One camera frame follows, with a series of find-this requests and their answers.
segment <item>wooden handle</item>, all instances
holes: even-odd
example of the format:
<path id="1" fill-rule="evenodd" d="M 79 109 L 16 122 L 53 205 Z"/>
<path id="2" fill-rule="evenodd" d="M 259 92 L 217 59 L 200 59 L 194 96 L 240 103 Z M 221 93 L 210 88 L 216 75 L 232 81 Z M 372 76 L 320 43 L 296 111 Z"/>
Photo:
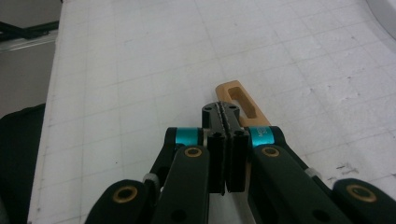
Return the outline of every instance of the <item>wooden handle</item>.
<path id="1" fill-rule="evenodd" d="M 271 125 L 239 81 L 235 80 L 218 85 L 216 95 L 220 101 L 231 104 L 236 101 L 241 106 L 247 116 L 246 118 L 239 116 L 239 124 L 242 127 Z"/>

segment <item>screw hole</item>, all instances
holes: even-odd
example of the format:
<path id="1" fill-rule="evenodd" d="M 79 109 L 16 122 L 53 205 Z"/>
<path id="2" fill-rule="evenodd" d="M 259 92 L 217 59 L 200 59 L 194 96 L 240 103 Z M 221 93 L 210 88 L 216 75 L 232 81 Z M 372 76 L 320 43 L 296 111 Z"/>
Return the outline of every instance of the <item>screw hole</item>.
<path id="1" fill-rule="evenodd" d="M 331 220 L 329 215 L 322 210 L 314 210 L 312 215 L 321 222 L 329 222 Z"/>
<path id="2" fill-rule="evenodd" d="M 126 198 L 128 198 L 128 197 L 131 197 L 131 195 L 132 195 L 133 193 L 134 193 L 134 192 L 133 192 L 131 189 L 123 189 L 122 191 L 119 192 L 119 197 L 120 197 L 121 199 L 126 199 Z"/>
<path id="3" fill-rule="evenodd" d="M 123 186 L 116 190 L 113 194 L 115 203 L 128 203 L 137 195 L 137 188 L 134 186 Z"/>
<path id="4" fill-rule="evenodd" d="M 178 209 L 178 210 L 175 210 L 171 214 L 171 218 L 175 222 L 182 222 L 182 221 L 186 220 L 187 215 L 186 215 L 186 212 L 184 210 Z"/>

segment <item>white table surface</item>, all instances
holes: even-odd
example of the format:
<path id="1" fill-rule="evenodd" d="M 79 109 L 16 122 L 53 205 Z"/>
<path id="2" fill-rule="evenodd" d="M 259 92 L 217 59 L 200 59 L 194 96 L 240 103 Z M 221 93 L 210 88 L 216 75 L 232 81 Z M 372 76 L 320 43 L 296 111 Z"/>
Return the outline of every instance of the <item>white table surface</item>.
<path id="1" fill-rule="evenodd" d="M 235 79 L 327 185 L 396 198 L 396 41 L 364 0 L 64 0 L 56 45 L 32 223 L 83 223 Z M 241 195 L 210 202 L 209 223 L 253 222 Z"/>

